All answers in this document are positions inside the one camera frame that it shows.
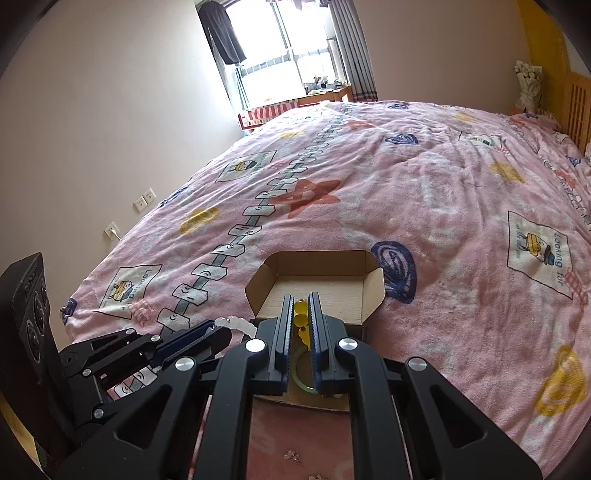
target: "yellow seashell print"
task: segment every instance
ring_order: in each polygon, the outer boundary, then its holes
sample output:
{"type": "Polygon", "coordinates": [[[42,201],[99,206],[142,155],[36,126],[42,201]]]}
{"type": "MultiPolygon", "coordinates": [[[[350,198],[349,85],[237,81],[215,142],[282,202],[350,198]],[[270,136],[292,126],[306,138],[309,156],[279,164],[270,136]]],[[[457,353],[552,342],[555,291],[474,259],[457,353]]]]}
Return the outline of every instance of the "yellow seashell print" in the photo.
{"type": "Polygon", "coordinates": [[[456,113],[454,115],[458,120],[463,120],[465,122],[473,122],[475,118],[472,118],[470,115],[466,115],[465,113],[456,113]]]}
{"type": "Polygon", "coordinates": [[[525,180],[521,175],[519,175],[519,172],[517,172],[517,170],[508,163],[496,161],[490,166],[490,169],[493,172],[498,173],[505,180],[520,181],[521,183],[525,183],[525,180]]]}
{"type": "Polygon", "coordinates": [[[178,231],[181,233],[190,233],[201,225],[215,220],[219,215],[220,211],[216,207],[209,207],[205,210],[198,208],[189,216],[189,218],[181,223],[178,227],[178,231]]]}
{"type": "Polygon", "coordinates": [[[579,356],[568,345],[556,352],[554,372],[544,382],[535,410],[544,417],[564,413],[587,396],[587,381],[579,356]]]}
{"type": "Polygon", "coordinates": [[[284,132],[281,135],[279,135],[279,138],[281,138],[282,140],[287,140],[289,138],[295,137],[296,135],[303,135],[304,132],[301,132],[299,130],[292,130],[291,132],[284,132]]]}

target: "white wall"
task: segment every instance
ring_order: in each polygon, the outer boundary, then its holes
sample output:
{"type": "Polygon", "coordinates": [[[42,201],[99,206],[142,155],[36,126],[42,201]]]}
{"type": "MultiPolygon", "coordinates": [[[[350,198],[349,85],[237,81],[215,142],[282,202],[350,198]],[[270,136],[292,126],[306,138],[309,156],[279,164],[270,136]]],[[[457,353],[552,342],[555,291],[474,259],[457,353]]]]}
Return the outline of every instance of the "white wall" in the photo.
{"type": "Polygon", "coordinates": [[[355,0],[380,100],[507,113],[529,60],[516,0],[355,0]]]}
{"type": "Polygon", "coordinates": [[[0,273],[43,253],[60,348],[109,222],[240,136],[192,0],[60,0],[34,27],[0,78],[0,273]]]}
{"type": "Polygon", "coordinates": [[[569,40],[569,38],[566,35],[564,35],[564,39],[566,40],[566,51],[569,54],[571,72],[575,72],[579,75],[591,78],[591,73],[589,73],[589,69],[585,65],[585,62],[581,58],[581,55],[579,55],[579,52],[574,47],[573,43],[569,40]]]}

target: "pink fabric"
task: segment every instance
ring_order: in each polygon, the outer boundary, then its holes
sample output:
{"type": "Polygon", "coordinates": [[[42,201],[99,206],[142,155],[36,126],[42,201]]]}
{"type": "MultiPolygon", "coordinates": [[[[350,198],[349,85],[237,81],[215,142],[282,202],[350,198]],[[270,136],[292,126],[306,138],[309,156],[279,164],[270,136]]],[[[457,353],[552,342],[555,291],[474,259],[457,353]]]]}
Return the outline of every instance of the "pink fabric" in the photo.
{"type": "MultiPolygon", "coordinates": [[[[591,414],[591,167],[557,128],[425,103],[289,110],[127,233],[66,329],[249,317],[244,286],[273,252],[367,249],[388,293],[368,342],[427,358],[548,475],[591,414]]],[[[352,479],[349,431],[347,416],[256,402],[248,478],[352,479]]]]}

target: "wooden headboard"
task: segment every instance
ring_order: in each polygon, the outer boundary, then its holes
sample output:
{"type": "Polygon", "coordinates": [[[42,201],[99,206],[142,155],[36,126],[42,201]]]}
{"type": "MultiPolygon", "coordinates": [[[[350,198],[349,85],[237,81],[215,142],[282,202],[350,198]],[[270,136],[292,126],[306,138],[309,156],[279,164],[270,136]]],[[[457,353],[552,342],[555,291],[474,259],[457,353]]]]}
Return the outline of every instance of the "wooden headboard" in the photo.
{"type": "Polygon", "coordinates": [[[591,79],[569,72],[564,88],[562,131],[584,153],[591,141],[591,79]]]}

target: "electrical outlet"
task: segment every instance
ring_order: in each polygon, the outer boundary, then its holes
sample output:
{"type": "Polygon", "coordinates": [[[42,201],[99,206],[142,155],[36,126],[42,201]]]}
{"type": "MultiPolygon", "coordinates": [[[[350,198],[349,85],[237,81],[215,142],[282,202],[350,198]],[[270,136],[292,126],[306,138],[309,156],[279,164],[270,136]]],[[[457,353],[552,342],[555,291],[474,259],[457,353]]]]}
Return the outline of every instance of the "electrical outlet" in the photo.
{"type": "Polygon", "coordinates": [[[156,194],[154,193],[154,191],[152,189],[149,189],[149,190],[146,190],[146,192],[144,193],[144,198],[146,199],[146,202],[149,205],[156,198],[156,194]]]}
{"type": "Polygon", "coordinates": [[[109,239],[114,240],[115,238],[117,238],[116,236],[119,235],[119,229],[113,222],[111,222],[109,226],[105,228],[105,233],[107,234],[109,239]]]}
{"type": "Polygon", "coordinates": [[[148,202],[146,202],[146,199],[144,198],[144,196],[142,195],[140,198],[138,198],[135,202],[134,202],[135,208],[136,210],[139,212],[141,212],[142,210],[144,210],[147,206],[148,206],[148,202]]]}

